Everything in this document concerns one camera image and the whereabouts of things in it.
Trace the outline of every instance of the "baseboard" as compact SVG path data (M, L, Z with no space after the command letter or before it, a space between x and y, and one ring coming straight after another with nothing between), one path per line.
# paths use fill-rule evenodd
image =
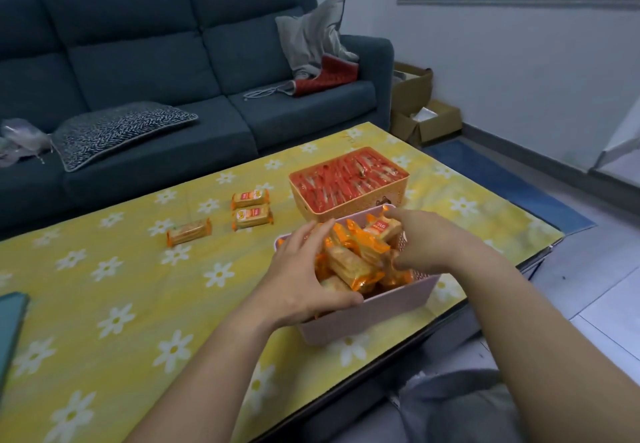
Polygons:
M628 212L640 214L640 188L595 171L585 173L468 124L463 125L462 135Z
M603 151L598 157L598 161L596 162L596 166L593 169L598 169L607 165L609 163L613 163L617 159L622 156L631 153L635 149L640 147L640 138L632 138L628 139L625 142L620 143L618 146L612 147L607 151Z

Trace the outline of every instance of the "orange basket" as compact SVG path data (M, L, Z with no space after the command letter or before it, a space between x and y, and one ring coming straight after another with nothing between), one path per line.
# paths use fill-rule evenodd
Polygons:
M305 198L302 196L302 194L298 191L298 188L294 185L292 178L299 174L315 172L318 167L324 166L338 158L342 158L347 155L355 155L359 151L366 151L373 156L384 159L386 162L393 165L393 167L396 168L397 171L402 173L404 177L400 180L396 180L388 183L387 185L376 188L375 190L358 196L352 200L341 203L340 205L330 208L329 210L325 210L324 212L314 212ZM356 149L355 151L347 153L346 155L336 156L331 160L315 164L308 168L303 168L289 175L289 183L291 185L291 191L293 192L293 200L296 202L298 210L306 220L315 220L316 222L326 222L329 219L339 219L341 217L346 217L347 215L351 215L362 210L367 210L368 208L384 203L391 203L395 206L400 206L400 204L402 204L402 201L404 200L404 191L406 190L408 181L409 173L406 170L400 168L386 156L381 155L375 149L368 146Z

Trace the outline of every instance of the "black and white cushion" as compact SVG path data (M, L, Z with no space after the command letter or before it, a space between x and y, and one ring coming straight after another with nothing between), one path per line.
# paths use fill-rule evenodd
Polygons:
M127 143L198 119L157 102L134 102L71 117L51 135L65 171L72 172Z

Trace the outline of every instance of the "yellow tablecloth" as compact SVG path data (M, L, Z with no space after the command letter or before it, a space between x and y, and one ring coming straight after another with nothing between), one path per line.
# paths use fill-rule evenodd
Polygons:
M372 146L407 169L406 206L434 210L514 264L562 234L372 124L0 243L0 294L31 296L0 409L7 442L117 443L303 223L287 175ZM230 198L271 191L274 225L233 232ZM173 250L164 230L209 216L213 234ZM324 348L296 328L269 340L234 441L248 441L464 299L443 277L423 309Z

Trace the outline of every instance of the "sofa armrest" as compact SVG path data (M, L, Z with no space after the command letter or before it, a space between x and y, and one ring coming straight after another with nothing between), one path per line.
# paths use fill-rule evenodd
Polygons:
M391 115L391 77L394 72L394 47L386 38L342 35L340 42L360 57L360 80L370 80L376 89L378 106L372 123L389 131Z

